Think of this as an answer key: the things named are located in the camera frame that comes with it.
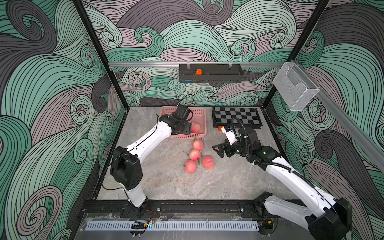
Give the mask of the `peach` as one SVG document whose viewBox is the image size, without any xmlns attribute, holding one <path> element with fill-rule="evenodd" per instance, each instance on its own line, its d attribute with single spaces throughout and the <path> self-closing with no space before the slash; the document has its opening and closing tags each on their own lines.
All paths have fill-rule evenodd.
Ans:
<svg viewBox="0 0 384 240">
<path fill-rule="evenodd" d="M 193 160 L 189 160 L 185 164 L 185 172 L 188 174 L 193 174 L 196 171 L 197 163 Z"/>
<path fill-rule="evenodd" d="M 215 162 L 214 162 L 214 159 L 210 156 L 206 156 L 203 158 L 203 161 L 202 161 L 202 164 L 203 164 L 203 167 L 206 169 L 206 170 L 212 170 L 215 166 Z"/>
<path fill-rule="evenodd" d="M 190 160 L 192 160 L 192 161 L 197 162 L 197 161 L 199 161 L 199 160 L 201 159 L 201 157 L 202 157 L 202 154 L 201 154 L 201 152 L 200 152 L 199 150 L 197 150 L 197 149 L 192 149 L 192 150 L 189 152 L 189 158 L 190 158 Z"/>
<path fill-rule="evenodd" d="M 202 130 L 202 127 L 197 122 L 191 122 L 191 132 L 192 133 L 200 133 Z"/>
</svg>

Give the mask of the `peach basket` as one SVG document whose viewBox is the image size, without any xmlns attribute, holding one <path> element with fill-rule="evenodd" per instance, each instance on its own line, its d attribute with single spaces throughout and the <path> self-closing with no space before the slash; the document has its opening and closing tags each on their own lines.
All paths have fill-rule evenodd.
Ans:
<svg viewBox="0 0 384 240">
<path fill-rule="evenodd" d="M 202 151 L 204 149 L 204 143 L 200 139 L 194 139 L 193 141 L 193 149 L 196 149 L 198 151 Z"/>
</svg>

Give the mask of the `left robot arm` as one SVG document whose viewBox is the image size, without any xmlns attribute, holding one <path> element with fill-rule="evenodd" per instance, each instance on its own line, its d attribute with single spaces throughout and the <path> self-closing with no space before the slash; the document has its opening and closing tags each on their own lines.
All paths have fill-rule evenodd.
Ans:
<svg viewBox="0 0 384 240">
<path fill-rule="evenodd" d="M 142 162 L 163 140 L 172 135 L 190 135 L 191 123 L 171 115 L 163 115 L 144 136 L 134 143 L 114 150 L 110 175 L 123 188 L 129 203 L 137 215 L 141 215 L 148 205 L 148 197 L 143 192 Z"/>
</svg>

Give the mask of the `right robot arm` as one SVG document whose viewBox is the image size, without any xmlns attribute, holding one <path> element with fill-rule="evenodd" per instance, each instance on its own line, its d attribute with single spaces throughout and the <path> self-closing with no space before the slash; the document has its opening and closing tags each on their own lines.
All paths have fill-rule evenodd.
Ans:
<svg viewBox="0 0 384 240">
<path fill-rule="evenodd" d="M 352 205 L 344 198 L 336 199 L 295 170 L 285 158 L 270 146 L 263 146 L 252 128 L 235 130 L 224 126 L 223 143 L 213 146 L 220 156 L 239 155 L 260 167 L 290 189 L 302 202 L 295 204 L 264 192 L 255 199 L 255 211 L 260 216 L 275 215 L 309 231 L 316 240 L 342 240 L 352 226 Z"/>
</svg>

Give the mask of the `pink plastic basket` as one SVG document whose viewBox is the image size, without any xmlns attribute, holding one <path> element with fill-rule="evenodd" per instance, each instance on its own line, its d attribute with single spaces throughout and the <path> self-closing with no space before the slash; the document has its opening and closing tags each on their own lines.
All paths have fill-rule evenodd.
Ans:
<svg viewBox="0 0 384 240">
<path fill-rule="evenodd" d="M 164 106 L 161 110 L 161 116 L 164 114 L 172 114 L 177 107 L 172 106 Z M 198 133 L 191 133 L 190 135 L 171 135 L 169 139 L 178 139 L 178 140 L 187 140 L 187 139 L 200 139 L 203 140 L 207 134 L 207 118 L 206 118 L 206 109 L 198 108 L 198 107 L 189 107 L 192 113 L 189 115 L 188 119 L 192 116 L 192 119 L 189 121 L 190 123 L 198 123 L 201 127 Z"/>
</svg>

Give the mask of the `black grey chessboard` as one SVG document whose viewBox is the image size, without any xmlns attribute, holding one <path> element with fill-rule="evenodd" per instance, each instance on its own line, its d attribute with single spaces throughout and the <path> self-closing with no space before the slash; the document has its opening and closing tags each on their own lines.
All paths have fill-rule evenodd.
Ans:
<svg viewBox="0 0 384 240">
<path fill-rule="evenodd" d="M 245 127 L 261 129 L 262 121 L 256 108 L 213 107 L 213 127 L 228 125 L 232 118 L 239 118 Z"/>
</svg>

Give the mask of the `black wall tray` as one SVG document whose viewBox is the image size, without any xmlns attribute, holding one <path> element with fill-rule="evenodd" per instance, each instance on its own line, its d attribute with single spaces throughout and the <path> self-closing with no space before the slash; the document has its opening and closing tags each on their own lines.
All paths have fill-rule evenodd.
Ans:
<svg viewBox="0 0 384 240">
<path fill-rule="evenodd" d="M 197 69 L 203 70 L 196 75 Z M 182 83 L 208 83 L 214 86 L 224 83 L 240 83 L 244 72 L 235 64 L 180 64 L 179 80 Z"/>
</svg>

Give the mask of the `clear acrylic wall box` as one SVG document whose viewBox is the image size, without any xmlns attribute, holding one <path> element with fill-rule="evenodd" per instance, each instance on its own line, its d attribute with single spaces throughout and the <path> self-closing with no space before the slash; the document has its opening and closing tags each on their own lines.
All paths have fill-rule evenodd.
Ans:
<svg viewBox="0 0 384 240">
<path fill-rule="evenodd" d="M 284 63 L 273 85 L 293 112 L 302 111 L 320 91 L 305 69 L 296 62 Z"/>
</svg>

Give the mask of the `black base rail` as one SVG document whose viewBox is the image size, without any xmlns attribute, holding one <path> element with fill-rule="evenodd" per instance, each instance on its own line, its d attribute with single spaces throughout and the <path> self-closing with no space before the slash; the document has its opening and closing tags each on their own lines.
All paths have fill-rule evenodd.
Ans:
<svg viewBox="0 0 384 240">
<path fill-rule="evenodd" d="M 171 213 L 242 213 L 247 216 L 265 214 L 266 208 L 256 200 L 147 200 L 139 210 L 160 214 Z M 136 208 L 127 200 L 85 201 L 82 212 L 133 213 Z"/>
</svg>

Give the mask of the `aluminium rail right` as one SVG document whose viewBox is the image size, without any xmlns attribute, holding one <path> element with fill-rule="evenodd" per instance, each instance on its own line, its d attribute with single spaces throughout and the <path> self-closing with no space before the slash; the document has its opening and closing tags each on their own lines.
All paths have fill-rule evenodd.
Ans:
<svg viewBox="0 0 384 240">
<path fill-rule="evenodd" d="M 321 87 L 316 94 L 318 99 L 358 143 L 367 156 L 375 163 L 378 169 L 384 171 L 384 152 L 367 136 L 367 134 L 338 106 L 333 99 Z"/>
</svg>

